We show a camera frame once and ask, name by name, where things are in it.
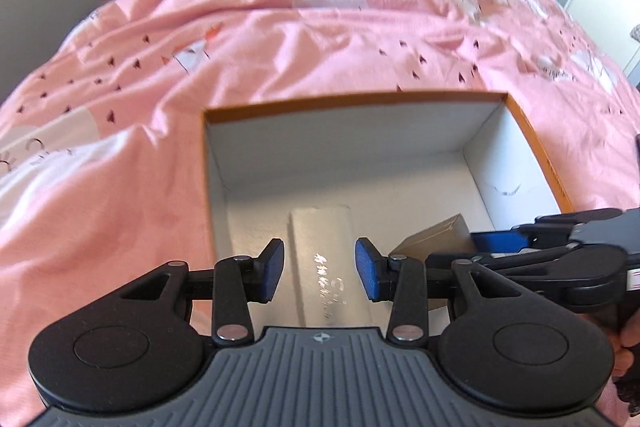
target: open box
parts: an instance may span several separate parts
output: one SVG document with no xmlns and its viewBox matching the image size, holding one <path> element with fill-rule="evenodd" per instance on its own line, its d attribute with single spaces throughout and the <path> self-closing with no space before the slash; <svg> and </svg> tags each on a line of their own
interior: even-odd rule
<svg viewBox="0 0 640 427">
<path fill-rule="evenodd" d="M 388 254 L 460 213 L 469 230 L 509 229 L 572 212 L 548 156 L 503 93 L 367 93 L 206 112 L 207 178 L 218 259 L 257 255 L 273 237 L 286 261 L 265 325 L 379 326 L 353 245 Z"/>
</svg>

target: pink bedsheet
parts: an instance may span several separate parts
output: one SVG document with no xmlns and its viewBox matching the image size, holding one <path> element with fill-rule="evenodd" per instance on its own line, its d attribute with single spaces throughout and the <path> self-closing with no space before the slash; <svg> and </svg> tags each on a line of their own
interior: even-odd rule
<svg viewBox="0 0 640 427">
<path fill-rule="evenodd" d="M 509 91 L 577 208 L 640 204 L 640 96 L 555 0 L 99 8 L 0 110 L 0 423 L 42 409 L 44 326 L 169 259 L 212 265 L 203 108 L 434 88 Z"/>
</svg>

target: gray ribbed surface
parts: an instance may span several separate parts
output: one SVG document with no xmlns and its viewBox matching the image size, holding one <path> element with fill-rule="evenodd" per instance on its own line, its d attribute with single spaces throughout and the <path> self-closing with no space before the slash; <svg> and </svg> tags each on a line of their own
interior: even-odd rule
<svg viewBox="0 0 640 427">
<path fill-rule="evenodd" d="M 321 343 L 316 338 L 323 331 L 331 338 Z M 160 407 L 106 419 L 49 409 L 32 425 L 604 427 L 610 424 L 594 410 L 561 419 L 533 420 L 480 409 L 442 381 L 427 355 L 385 344 L 377 329 L 270 328 L 263 340 L 253 346 L 218 353 L 194 387 Z"/>
</svg>

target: small brown box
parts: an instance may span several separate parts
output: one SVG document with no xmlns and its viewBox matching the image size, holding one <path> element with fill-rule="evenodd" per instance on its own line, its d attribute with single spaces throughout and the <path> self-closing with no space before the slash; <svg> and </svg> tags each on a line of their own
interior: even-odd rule
<svg viewBox="0 0 640 427">
<path fill-rule="evenodd" d="M 407 257 L 424 261 L 429 254 L 435 251 L 451 253 L 474 253 L 476 251 L 462 214 L 456 214 L 437 225 L 410 235 L 391 253 L 401 253 Z M 446 299 L 429 299 L 430 310 L 441 308 L 446 304 Z"/>
</svg>

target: circular pad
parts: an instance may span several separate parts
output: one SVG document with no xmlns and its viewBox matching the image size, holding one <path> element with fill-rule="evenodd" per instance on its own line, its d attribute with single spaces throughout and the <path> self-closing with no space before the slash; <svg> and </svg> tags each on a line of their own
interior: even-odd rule
<svg viewBox="0 0 640 427">
<path fill-rule="evenodd" d="M 494 335 L 495 350 L 505 359 L 526 365 L 557 362 L 569 350 L 566 337 L 549 326 L 513 324 Z"/>
<path fill-rule="evenodd" d="M 80 335 L 74 351 L 86 365 L 112 369 L 135 362 L 148 347 L 149 339 L 142 331 L 125 326 L 106 326 Z"/>
</svg>

